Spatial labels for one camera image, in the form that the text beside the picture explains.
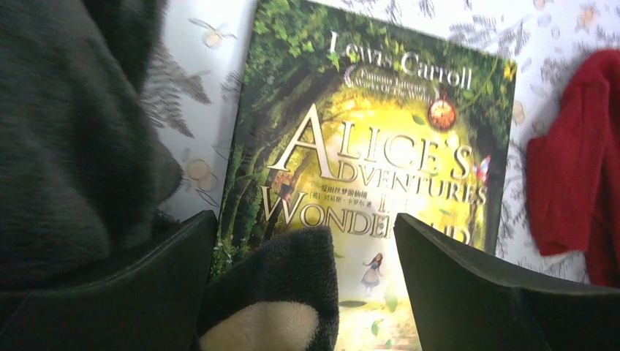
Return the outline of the floral table mat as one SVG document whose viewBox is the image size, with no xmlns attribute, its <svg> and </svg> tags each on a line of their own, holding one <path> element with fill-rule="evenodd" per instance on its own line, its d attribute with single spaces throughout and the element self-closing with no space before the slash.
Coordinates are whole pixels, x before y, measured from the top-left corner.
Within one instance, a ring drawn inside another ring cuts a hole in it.
<svg viewBox="0 0 620 351">
<path fill-rule="evenodd" d="M 586 282 L 583 255 L 541 257 L 529 234 L 525 146 L 555 119 L 562 91 L 591 53 L 619 46 L 617 1 L 338 1 L 337 6 L 518 62 L 512 144 L 496 253 L 533 271 Z M 164 56 L 149 82 L 161 138 L 180 163 L 223 177 L 238 104 L 253 1 L 170 1 Z"/>
</svg>

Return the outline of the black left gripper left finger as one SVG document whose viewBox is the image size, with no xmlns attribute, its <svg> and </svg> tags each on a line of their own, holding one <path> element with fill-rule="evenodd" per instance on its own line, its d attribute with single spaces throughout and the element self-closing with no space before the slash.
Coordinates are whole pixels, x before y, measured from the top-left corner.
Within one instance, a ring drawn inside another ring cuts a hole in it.
<svg viewBox="0 0 620 351">
<path fill-rule="evenodd" d="M 216 216 L 203 211 L 45 289 L 1 294 L 3 350 L 196 350 Z"/>
</svg>

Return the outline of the red cloth garment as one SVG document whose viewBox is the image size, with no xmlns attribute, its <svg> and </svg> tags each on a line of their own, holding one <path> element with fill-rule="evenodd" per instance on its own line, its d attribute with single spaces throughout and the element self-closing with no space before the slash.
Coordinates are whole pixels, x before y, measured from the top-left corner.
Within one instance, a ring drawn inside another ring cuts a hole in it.
<svg viewBox="0 0 620 351">
<path fill-rule="evenodd" d="M 543 256 L 583 252 L 592 284 L 619 286 L 619 51 L 585 60 L 548 134 L 529 141 L 530 232 Z"/>
</svg>

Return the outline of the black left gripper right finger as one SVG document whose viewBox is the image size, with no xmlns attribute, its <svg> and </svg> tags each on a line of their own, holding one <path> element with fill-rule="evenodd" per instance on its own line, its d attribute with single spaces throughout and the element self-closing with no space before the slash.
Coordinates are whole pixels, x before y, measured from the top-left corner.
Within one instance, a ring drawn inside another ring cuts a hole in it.
<svg viewBox="0 0 620 351">
<path fill-rule="evenodd" d="M 530 271 L 410 216 L 394 225 L 424 350 L 617 350 L 619 291 Z"/>
</svg>

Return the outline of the black floral blanket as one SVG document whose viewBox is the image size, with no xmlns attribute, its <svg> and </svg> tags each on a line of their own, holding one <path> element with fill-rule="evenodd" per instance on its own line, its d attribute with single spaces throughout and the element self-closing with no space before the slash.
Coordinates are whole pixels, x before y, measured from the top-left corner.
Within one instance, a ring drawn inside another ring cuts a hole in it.
<svg viewBox="0 0 620 351">
<path fill-rule="evenodd" d="M 1 3 L 1 294 L 181 225 L 158 211 L 181 169 L 142 102 L 165 8 Z M 330 231 L 296 230 L 207 278 L 196 350 L 332 350 L 338 323 Z"/>
</svg>

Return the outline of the dark green gold book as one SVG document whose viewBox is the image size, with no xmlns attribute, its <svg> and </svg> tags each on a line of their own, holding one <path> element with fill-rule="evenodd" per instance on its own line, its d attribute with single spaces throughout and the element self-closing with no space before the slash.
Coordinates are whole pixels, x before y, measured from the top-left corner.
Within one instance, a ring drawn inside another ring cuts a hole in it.
<svg viewBox="0 0 620 351">
<path fill-rule="evenodd" d="M 314 1 L 259 1 L 221 204 L 218 276 L 300 227 L 333 234 L 337 350 L 420 350 L 393 225 L 495 252 L 518 35 L 446 39 Z"/>
</svg>

